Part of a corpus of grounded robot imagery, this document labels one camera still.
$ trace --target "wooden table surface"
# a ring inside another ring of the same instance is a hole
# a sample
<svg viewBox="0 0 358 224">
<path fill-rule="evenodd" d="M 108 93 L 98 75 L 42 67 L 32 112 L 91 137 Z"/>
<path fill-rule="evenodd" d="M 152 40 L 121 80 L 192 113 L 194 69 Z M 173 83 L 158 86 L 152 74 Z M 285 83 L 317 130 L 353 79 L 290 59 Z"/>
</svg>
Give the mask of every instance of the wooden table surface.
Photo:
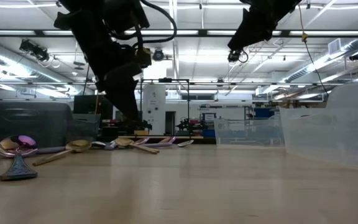
<svg viewBox="0 0 358 224">
<path fill-rule="evenodd" d="M 282 150 L 90 151 L 34 170 L 0 182 L 0 224 L 358 223 L 358 170 Z"/>
</svg>

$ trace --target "ceiling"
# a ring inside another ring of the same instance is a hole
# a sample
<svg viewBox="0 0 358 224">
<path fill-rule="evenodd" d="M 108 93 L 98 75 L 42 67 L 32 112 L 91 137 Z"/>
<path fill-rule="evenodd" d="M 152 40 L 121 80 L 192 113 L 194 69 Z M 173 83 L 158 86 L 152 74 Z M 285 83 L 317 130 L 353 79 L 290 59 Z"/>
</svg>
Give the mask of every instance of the ceiling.
<svg viewBox="0 0 358 224">
<path fill-rule="evenodd" d="M 29 5 L 53 4 L 49 0 L 0 0 L 0 5 Z M 198 8 L 200 0 L 169 0 L 150 1 L 162 6 L 174 17 L 179 29 L 237 29 L 242 20 L 241 3 L 238 0 L 202 0 L 203 10 Z M 323 13 L 322 7 L 330 0 L 311 0 L 311 9 L 302 9 L 302 17 L 306 30 L 358 30 L 358 0 L 338 0 Z M 159 12 L 144 7 L 150 22 L 150 29 L 171 29 L 168 20 Z M 57 12 L 67 13 L 59 7 L 40 7 L 28 9 L 0 8 L 0 29 L 55 29 L 53 22 Z M 277 27 L 278 29 L 300 30 L 300 12 L 295 10 L 286 15 Z M 0 45 L 18 54 L 22 39 L 30 39 L 36 44 L 48 49 L 48 52 L 62 62 L 58 68 L 48 69 L 57 72 L 75 82 L 84 82 L 86 70 L 73 75 L 73 61 L 85 62 L 78 50 L 75 59 L 76 40 L 72 37 L 0 37 Z M 328 44 L 336 39 L 309 37 L 308 47 L 312 56 L 325 54 Z M 229 37 L 177 37 L 179 64 L 178 78 L 189 78 L 195 82 L 216 81 L 224 78 L 227 82 L 276 82 L 274 75 L 286 74 L 294 68 L 309 63 L 310 58 L 300 38 L 272 38 L 268 42 L 254 44 L 247 48 L 249 61 L 234 68 L 227 62 Z M 152 49 L 163 48 L 166 54 L 173 53 L 173 42 L 146 45 Z M 356 66 L 358 62 L 346 63 L 346 66 Z M 345 60 L 341 59 L 321 68 L 325 76 L 343 71 Z M 243 87 L 255 89 L 256 86 Z"/>
</svg>

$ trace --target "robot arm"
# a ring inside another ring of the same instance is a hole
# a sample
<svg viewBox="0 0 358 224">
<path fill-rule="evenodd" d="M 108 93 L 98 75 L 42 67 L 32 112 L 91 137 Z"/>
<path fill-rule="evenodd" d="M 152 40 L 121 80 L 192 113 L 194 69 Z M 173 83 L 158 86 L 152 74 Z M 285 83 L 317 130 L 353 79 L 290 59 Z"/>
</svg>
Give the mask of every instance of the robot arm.
<svg viewBox="0 0 358 224">
<path fill-rule="evenodd" d="M 244 10 L 243 21 L 228 45 L 231 50 L 229 60 L 238 60 L 244 47 L 272 38 L 278 21 L 301 0 L 240 1 L 250 4 L 251 8 L 249 12 Z M 140 2 L 168 17 L 174 27 L 170 38 L 143 42 L 140 30 L 150 24 Z M 96 75 L 98 90 L 106 91 L 106 98 L 129 119 L 138 120 L 134 94 L 137 82 L 133 76 L 151 65 L 150 53 L 143 48 L 143 43 L 172 40 L 177 30 L 175 21 L 163 9 L 146 0 L 60 0 L 60 4 L 70 13 L 58 13 L 54 26 L 72 31 Z M 134 34 L 123 35 L 133 27 Z M 136 45 L 121 45 L 113 41 L 112 36 L 124 40 L 137 37 L 137 48 Z"/>
</svg>

